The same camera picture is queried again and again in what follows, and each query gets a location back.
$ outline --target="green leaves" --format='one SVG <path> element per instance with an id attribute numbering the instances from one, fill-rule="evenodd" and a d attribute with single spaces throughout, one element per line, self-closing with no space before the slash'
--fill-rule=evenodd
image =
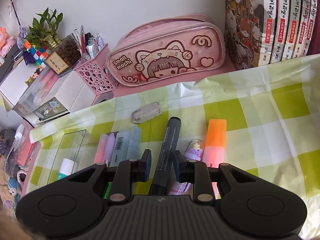
<path id="1" fill-rule="evenodd" d="M 26 39 L 32 45 L 35 45 L 36 48 L 47 44 L 48 37 L 58 37 L 56 32 L 59 27 L 59 23 L 63 19 L 63 14 L 60 13 L 58 16 L 56 16 L 57 9 L 50 11 L 52 12 L 52 15 L 49 13 L 49 8 L 47 8 L 42 14 L 37 13 L 37 15 L 41 17 L 40 21 L 38 21 L 36 18 L 33 18 L 32 27 L 29 26 L 30 33 L 27 35 Z"/>

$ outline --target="white eraser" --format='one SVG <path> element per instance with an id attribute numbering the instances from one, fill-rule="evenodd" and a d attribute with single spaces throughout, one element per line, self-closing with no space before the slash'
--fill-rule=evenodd
<path id="1" fill-rule="evenodd" d="M 133 123 L 138 124 L 154 119 L 161 114 L 162 110 L 159 103 L 152 103 L 135 110 L 131 115 L 131 119 Z"/>

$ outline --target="tassel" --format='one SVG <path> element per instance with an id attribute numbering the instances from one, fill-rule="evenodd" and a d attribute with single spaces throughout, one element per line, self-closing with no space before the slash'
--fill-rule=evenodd
<path id="1" fill-rule="evenodd" d="M 26 65 L 36 63 L 36 59 L 28 51 L 25 50 L 23 52 L 22 56 L 23 56 L 23 59 L 24 59 Z"/>

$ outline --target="rubik's cube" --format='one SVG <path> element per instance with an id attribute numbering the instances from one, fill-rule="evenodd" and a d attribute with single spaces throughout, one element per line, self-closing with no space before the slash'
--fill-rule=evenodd
<path id="1" fill-rule="evenodd" d="M 42 46 L 40 49 L 36 50 L 30 43 L 27 41 L 25 43 L 25 46 L 29 53 L 35 58 L 36 60 L 36 66 L 45 68 L 47 65 L 44 63 L 44 59 L 47 57 L 47 55 L 50 53 L 50 50 L 46 46 Z"/>

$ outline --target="pink pen holder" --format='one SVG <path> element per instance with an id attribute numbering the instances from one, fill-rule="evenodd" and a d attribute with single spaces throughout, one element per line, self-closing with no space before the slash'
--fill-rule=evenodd
<path id="1" fill-rule="evenodd" d="M 108 46 L 105 45 L 93 59 L 80 61 L 74 68 L 96 95 L 115 90 L 119 84 L 105 64 L 109 52 Z"/>

